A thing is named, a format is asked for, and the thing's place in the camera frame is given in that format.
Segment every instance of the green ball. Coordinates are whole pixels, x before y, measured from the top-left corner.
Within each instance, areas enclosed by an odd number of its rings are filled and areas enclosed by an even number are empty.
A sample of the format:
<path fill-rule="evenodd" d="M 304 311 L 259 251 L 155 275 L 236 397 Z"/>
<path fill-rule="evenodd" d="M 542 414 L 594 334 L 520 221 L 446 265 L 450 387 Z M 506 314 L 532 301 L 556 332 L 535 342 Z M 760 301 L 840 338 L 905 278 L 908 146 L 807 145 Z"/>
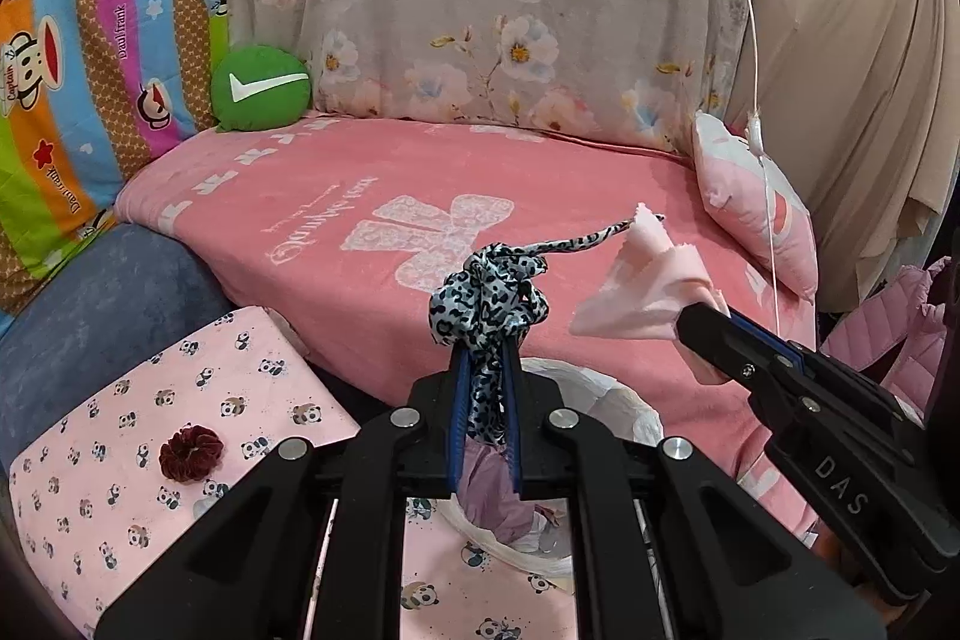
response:
<path fill-rule="evenodd" d="M 224 56 L 210 80 L 218 131 L 266 131 L 296 122 L 310 105 L 310 74 L 298 58 L 254 44 Z"/>

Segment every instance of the metal bolt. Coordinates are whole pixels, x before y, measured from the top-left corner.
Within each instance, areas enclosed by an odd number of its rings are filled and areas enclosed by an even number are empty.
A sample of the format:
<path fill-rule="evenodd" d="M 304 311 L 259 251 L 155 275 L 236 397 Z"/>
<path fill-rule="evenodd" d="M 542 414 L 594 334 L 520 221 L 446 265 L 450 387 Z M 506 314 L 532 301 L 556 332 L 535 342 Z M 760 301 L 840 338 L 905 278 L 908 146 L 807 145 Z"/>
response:
<path fill-rule="evenodd" d="M 303 458 L 306 456 L 306 451 L 306 441 L 299 437 L 285 439 L 280 443 L 280 446 L 277 447 L 277 453 L 280 454 L 280 458 L 285 458 L 286 461 L 296 461 L 298 458 Z"/>
<path fill-rule="evenodd" d="M 557 408 L 547 415 L 547 420 L 558 429 L 572 429 L 580 423 L 580 417 L 573 410 L 567 408 Z"/>
<path fill-rule="evenodd" d="M 419 410 L 414 408 L 397 408 L 390 413 L 390 423 L 397 429 L 410 429 L 419 424 Z"/>
<path fill-rule="evenodd" d="M 664 448 L 664 456 L 673 458 L 674 461 L 683 461 L 693 455 L 693 446 L 690 444 L 690 440 L 683 439 L 683 437 L 667 437 L 664 439 L 662 448 Z"/>

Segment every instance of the pink bedsheet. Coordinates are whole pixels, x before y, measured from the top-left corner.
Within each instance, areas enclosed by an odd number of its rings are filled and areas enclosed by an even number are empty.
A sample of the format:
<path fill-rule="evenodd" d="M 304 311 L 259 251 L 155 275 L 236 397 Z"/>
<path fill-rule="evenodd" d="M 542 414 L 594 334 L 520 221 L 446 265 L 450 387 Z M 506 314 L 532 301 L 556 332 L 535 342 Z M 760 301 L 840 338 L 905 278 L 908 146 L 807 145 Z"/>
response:
<path fill-rule="evenodd" d="M 666 215 L 674 242 L 697 245 L 733 308 L 773 328 L 769 278 L 704 213 L 693 170 L 662 154 L 505 128 L 304 119 L 280 131 L 200 133 L 142 170 L 116 213 L 185 242 L 237 304 L 286 316 L 311 360 L 400 404 L 416 378 L 448 362 L 430 336 L 427 299 L 472 249 L 579 236 L 630 218 L 640 201 Z M 523 355 L 632 387 L 666 434 L 689 437 L 802 530 L 808 506 L 762 456 L 767 432 L 744 389 L 700 386 L 670 342 L 568 333 L 619 245 L 548 258 L 536 285 L 550 316 Z M 779 301 L 784 338 L 813 345 L 813 306 L 782 287 Z"/>

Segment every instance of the blue cushion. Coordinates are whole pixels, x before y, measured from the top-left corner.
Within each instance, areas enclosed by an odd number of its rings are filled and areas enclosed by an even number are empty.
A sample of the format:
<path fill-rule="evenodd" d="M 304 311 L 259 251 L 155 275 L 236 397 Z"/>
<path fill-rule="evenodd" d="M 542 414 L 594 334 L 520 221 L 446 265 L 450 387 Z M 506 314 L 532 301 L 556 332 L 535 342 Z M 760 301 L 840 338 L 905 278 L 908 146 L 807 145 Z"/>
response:
<path fill-rule="evenodd" d="M 71 261 L 0 338 L 0 463 L 164 348 L 232 310 L 174 239 L 120 225 Z"/>

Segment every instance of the white string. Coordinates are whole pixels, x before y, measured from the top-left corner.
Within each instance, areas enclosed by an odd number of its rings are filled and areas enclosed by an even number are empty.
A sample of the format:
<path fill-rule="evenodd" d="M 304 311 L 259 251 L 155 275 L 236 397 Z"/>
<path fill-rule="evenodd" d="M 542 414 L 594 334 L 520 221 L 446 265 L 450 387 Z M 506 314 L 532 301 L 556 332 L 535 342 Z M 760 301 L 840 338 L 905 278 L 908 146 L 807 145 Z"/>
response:
<path fill-rule="evenodd" d="M 752 45 L 754 46 L 754 106 L 747 122 L 747 136 L 750 142 L 750 150 L 760 161 L 760 168 L 763 170 L 763 199 L 764 211 L 767 218 L 767 237 L 770 239 L 770 272 L 774 278 L 774 321 L 776 323 L 776 335 L 781 336 L 781 325 L 779 325 L 779 295 L 776 290 L 776 257 L 774 256 L 774 215 L 770 203 L 770 183 L 767 179 L 767 167 L 764 158 L 766 153 L 763 151 L 763 140 L 760 135 L 760 49 L 757 47 L 757 20 L 754 17 L 754 0 L 747 0 L 747 12 L 750 16 L 750 35 Z"/>

